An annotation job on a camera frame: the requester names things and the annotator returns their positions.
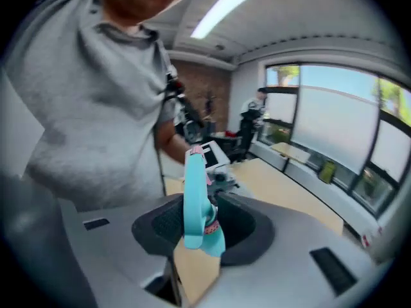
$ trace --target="gray platform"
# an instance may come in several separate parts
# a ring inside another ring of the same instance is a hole
[[[61,201],[64,223],[100,307],[172,307],[144,290],[161,276],[165,257],[148,255],[133,238],[132,223],[169,201],[77,214]],[[239,200],[266,214],[275,227],[274,242],[253,265],[223,268],[212,290],[198,304],[207,307],[316,307],[335,294],[309,252],[328,247],[358,279],[375,269],[371,258],[347,239],[300,212],[248,198]],[[110,224],[86,231],[83,222],[105,218]]]

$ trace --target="black rectangle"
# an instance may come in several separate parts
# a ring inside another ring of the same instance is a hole
[[[271,124],[276,124],[278,126],[283,126],[285,128],[289,128],[289,129],[291,129],[292,126],[293,126],[291,123],[287,123],[287,122],[284,122],[282,120],[264,119],[263,121],[266,122],[266,123],[271,123]]]
[[[98,220],[93,220],[93,221],[88,221],[83,223],[85,229],[87,230],[92,230],[95,228],[99,228],[105,225],[108,225],[110,223],[110,221],[108,221],[107,219],[98,219]]]
[[[205,150],[209,150],[207,153],[204,153],[205,160],[207,161],[205,168],[207,169],[209,167],[217,165],[218,164],[217,158],[214,155],[214,152],[211,149],[210,145],[203,146],[203,151]]]
[[[346,292],[351,286],[356,284],[355,277],[329,248],[311,251],[310,255],[321,269],[321,272],[337,296]]]
[[[265,87],[267,90],[268,94],[290,94],[290,95],[296,95],[298,94],[298,87]]]
[[[391,124],[393,127],[397,128],[398,130],[401,130],[407,136],[411,137],[411,127],[402,120],[398,119],[396,116],[382,110],[381,120]]]

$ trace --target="tree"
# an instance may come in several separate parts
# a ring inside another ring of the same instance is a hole
[[[378,81],[381,87],[381,108],[411,126],[411,110],[405,99],[404,89],[388,80],[376,80],[372,95],[377,99],[379,98]]]
[[[274,66],[272,68],[277,72],[278,85],[286,87],[288,82],[300,74],[298,66]]]

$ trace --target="wooden board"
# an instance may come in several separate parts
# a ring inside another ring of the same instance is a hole
[[[221,258],[211,257],[202,250],[187,249],[183,238],[174,249],[173,258],[184,293],[192,307],[217,280]]]
[[[291,146],[285,142],[280,142],[271,146],[274,151],[297,161],[301,164],[307,163],[308,159],[310,158],[311,154],[307,153],[306,151],[300,150],[297,147]]]
[[[182,184],[182,180],[164,177],[164,183],[166,184],[167,196],[184,193],[184,186]]]
[[[257,200],[309,214],[342,235],[344,222],[337,214],[266,162],[256,158],[233,165],[231,170]]]

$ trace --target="white wall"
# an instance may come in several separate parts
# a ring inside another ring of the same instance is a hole
[[[229,131],[237,132],[240,129],[241,106],[247,99],[256,95],[259,88],[258,83],[261,82],[259,77],[261,75],[257,62],[242,64],[232,73],[229,122],[227,126]]]

